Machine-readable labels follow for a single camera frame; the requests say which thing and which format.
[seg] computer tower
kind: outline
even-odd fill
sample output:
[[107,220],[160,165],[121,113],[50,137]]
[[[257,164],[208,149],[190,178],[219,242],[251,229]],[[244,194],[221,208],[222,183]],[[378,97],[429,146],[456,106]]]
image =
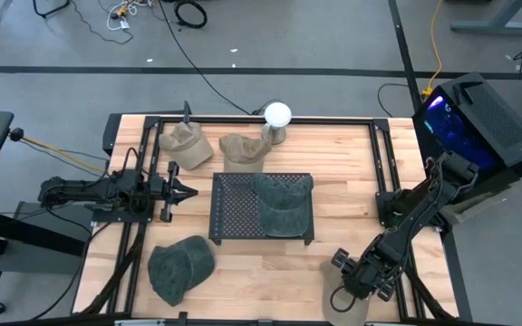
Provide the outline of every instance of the computer tower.
[[522,119],[480,74],[438,86],[412,120],[423,158],[453,150],[479,166],[477,184],[456,203],[522,177]]

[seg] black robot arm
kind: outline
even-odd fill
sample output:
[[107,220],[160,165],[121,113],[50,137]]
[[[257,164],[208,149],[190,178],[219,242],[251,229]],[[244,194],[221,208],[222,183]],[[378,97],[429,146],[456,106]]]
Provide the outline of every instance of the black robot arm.
[[361,300],[377,291],[379,297],[389,301],[394,281],[405,272],[412,238],[443,206],[472,188],[478,170],[453,152],[437,160],[428,159],[428,177],[413,190],[400,189],[393,195],[391,213],[401,218],[400,223],[376,236],[357,262],[342,248],[333,257],[332,264],[342,268],[345,290]]
[[44,207],[63,205],[68,202],[93,202],[87,207],[94,212],[96,222],[149,222],[154,202],[166,201],[161,218],[170,222],[170,205],[196,196],[196,189],[186,187],[177,179],[179,166],[169,162],[169,180],[158,174],[145,177],[133,169],[114,171],[109,177],[96,181],[64,180],[52,177],[42,183],[38,200]]

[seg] black perforated tray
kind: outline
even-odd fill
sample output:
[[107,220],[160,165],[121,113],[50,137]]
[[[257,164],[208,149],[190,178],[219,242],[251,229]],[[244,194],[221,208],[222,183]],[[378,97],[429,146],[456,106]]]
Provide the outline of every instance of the black perforated tray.
[[[288,183],[309,176],[308,173],[271,173],[267,176]],[[213,174],[213,194],[210,207],[208,238],[220,245],[221,239],[314,240],[314,211],[310,210],[307,230],[301,236],[282,238],[267,236],[259,227],[257,195],[251,190],[253,173]]]

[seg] concrete floor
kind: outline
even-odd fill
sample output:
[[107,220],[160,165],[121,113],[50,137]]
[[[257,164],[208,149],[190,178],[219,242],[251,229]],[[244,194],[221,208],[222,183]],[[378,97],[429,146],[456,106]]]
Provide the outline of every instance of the concrete floor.
[[[94,30],[125,39],[125,34],[106,29],[106,14],[97,2],[75,1]],[[61,2],[38,3],[44,11]],[[505,56],[522,50],[522,36],[455,34],[449,29],[454,19],[490,17],[502,3],[443,4],[436,35],[445,72],[515,72],[515,63]],[[436,4],[436,0],[398,0],[418,72],[433,72],[437,66],[430,43]],[[206,28],[174,29],[200,67],[403,70],[385,1],[340,0],[332,5],[324,0],[216,0],[202,5],[208,11]],[[171,18],[171,6],[165,8]],[[517,20],[522,20],[522,10]],[[0,23],[0,66],[190,66],[166,25],[147,8],[140,8],[130,25],[133,41],[105,43],[88,32],[72,5],[45,22],[33,13],[31,2],[15,0]],[[211,75],[208,79],[247,110],[280,99],[296,115],[364,117],[384,116],[376,100],[381,84],[406,82],[301,75]],[[426,87],[426,80],[417,82],[421,90]],[[522,81],[491,84],[522,116]],[[102,133],[110,113],[178,110],[184,100],[196,113],[238,114],[194,74],[0,73],[0,110],[15,114],[13,127],[59,148],[95,155],[103,155]],[[382,101],[394,116],[409,117],[413,112],[404,88],[384,89]],[[24,145],[5,143],[0,154],[0,211],[14,211],[20,200],[34,202],[40,183],[56,175],[91,177]],[[474,321],[522,325],[522,181],[517,186],[520,191],[507,201],[454,228]],[[4,274],[0,301],[10,311],[0,316],[0,322],[22,320],[44,310],[69,280],[68,274]],[[73,296],[72,290],[48,316],[67,315]]]

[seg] butcher block table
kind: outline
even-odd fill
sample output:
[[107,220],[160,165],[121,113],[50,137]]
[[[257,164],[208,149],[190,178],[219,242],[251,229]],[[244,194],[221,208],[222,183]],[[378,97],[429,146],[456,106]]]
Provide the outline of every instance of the butcher block table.
[[[227,121],[242,116],[210,116]],[[122,167],[126,150],[137,148],[145,116],[123,115],[111,156],[110,171]],[[315,239],[310,245],[299,240],[225,240],[217,246],[208,241],[215,256],[215,272],[202,284],[186,292],[176,307],[152,291],[147,263],[154,246],[169,246],[191,235],[208,239],[212,177],[223,171],[223,154],[218,139],[228,133],[251,138],[261,137],[262,117],[258,123],[243,121],[201,123],[214,156],[197,168],[181,169],[179,180],[198,190],[192,197],[173,207],[172,223],[159,220],[163,203],[157,203],[154,218],[147,227],[140,273],[134,293],[133,318],[176,319],[187,312],[189,319],[324,321],[322,313],[322,275],[320,263],[330,261],[338,248],[359,257],[373,238],[382,232],[374,194],[378,191],[376,164],[372,159],[371,131],[363,125],[332,123],[355,118],[305,118],[316,122],[290,124],[287,138],[273,146],[265,158],[266,173],[311,173],[314,178],[313,210]],[[401,187],[412,188],[425,178],[418,141],[410,119],[387,119],[395,164]],[[170,133],[173,123],[165,123]],[[150,132],[148,153],[155,129]],[[392,191],[390,165],[382,131],[377,129],[385,185]],[[157,171],[168,178],[170,158],[160,152]],[[135,160],[130,156],[129,167]],[[149,159],[144,166],[148,168]],[[114,270],[122,224],[112,223],[91,243],[82,271],[73,311],[91,303]],[[130,233],[130,244],[136,226]],[[413,250],[420,278],[443,308],[457,315],[449,270],[440,234],[426,227],[414,238]],[[129,281],[122,278],[116,312],[121,312]],[[403,276],[410,316],[414,316],[411,287]],[[389,302],[371,298],[368,321],[398,321],[396,295]]]

